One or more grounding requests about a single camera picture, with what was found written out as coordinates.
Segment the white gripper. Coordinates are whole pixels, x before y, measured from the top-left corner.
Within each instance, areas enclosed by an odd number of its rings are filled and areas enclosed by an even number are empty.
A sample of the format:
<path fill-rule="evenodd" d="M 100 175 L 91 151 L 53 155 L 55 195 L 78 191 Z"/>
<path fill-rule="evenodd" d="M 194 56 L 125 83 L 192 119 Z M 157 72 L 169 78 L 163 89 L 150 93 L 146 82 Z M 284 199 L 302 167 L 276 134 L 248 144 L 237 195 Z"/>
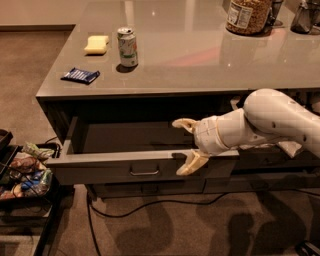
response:
<path fill-rule="evenodd" d="M 204 118 L 200 121 L 180 118 L 174 120 L 172 126 L 184 128 L 189 133 L 194 134 L 195 144 L 201 150 L 191 149 L 186 154 L 185 163 L 176 171 L 178 176 L 193 174 L 208 162 L 209 155 L 215 156 L 229 150 L 219 134 L 217 116 Z"/>

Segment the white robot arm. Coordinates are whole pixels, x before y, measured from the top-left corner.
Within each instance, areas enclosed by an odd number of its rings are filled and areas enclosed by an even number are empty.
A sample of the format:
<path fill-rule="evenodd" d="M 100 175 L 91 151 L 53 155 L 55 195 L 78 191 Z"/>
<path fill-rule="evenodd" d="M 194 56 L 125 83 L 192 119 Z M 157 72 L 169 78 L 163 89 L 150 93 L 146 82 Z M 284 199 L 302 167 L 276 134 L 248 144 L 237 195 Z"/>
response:
<path fill-rule="evenodd" d="M 177 119 L 175 128 L 194 136 L 196 147 L 187 154 L 176 171 L 187 176 L 210 157 L 242 145 L 256 146 L 288 139 L 320 156 L 320 118 L 286 94 L 274 89 L 259 89 L 247 96 L 244 106 L 221 116 L 202 120 Z"/>

